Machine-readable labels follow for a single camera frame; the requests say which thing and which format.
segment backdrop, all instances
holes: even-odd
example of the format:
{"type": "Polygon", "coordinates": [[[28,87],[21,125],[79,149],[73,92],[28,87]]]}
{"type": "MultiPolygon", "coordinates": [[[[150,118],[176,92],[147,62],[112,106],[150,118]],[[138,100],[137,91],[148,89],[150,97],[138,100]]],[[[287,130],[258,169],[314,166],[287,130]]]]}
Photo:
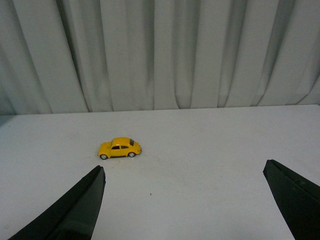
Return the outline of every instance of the backdrop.
{"type": "Polygon", "coordinates": [[[2,0],[0,114],[320,104],[319,0],[2,0]]]}

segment car roof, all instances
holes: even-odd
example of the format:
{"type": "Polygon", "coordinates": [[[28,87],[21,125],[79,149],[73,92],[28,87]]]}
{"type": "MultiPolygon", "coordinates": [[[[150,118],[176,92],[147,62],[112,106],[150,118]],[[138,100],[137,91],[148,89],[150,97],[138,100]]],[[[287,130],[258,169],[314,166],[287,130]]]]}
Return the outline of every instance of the car roof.
{"type": "Polygon", "coordinates": [[[128,145],[130,141],[129,137],[115,137],[112,140],[112,145],[128,145]]]}

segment white curtain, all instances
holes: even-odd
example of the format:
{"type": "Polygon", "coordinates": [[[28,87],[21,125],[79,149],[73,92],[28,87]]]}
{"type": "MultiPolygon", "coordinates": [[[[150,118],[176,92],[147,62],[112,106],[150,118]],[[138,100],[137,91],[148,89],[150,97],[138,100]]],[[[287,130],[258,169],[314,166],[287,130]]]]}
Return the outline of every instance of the white curtain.
{"type": "Polygon", "coordinates": [[[2,0],[0,115],[320,104],[319,0],[2,0]]]}

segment toy car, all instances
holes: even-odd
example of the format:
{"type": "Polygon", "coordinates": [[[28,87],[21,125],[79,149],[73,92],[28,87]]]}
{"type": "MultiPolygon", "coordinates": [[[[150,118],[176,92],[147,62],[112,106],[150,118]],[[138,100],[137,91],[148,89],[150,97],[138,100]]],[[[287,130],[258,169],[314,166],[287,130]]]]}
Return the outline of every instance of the toy car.
{"type": "Polygon", "coordinates": [[[128,137],[115,137],[112,141],[101,144],[98,156],[102,160],[116,157],[131,157],[141,153],[138,142],[128,137]]]}

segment white table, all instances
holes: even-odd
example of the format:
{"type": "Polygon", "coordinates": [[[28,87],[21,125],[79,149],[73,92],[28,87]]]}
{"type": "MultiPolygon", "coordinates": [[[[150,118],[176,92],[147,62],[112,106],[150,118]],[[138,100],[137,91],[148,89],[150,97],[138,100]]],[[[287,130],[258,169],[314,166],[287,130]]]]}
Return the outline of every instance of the white table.
{"type": "Polygon", "coordinates": [[[0,239],[101,165],[93,240],[293,240],[268,159],[320,185],[319,106],[1,116],[0,239]],[[142,154],[99,159],[120,136],[142,154]]]}

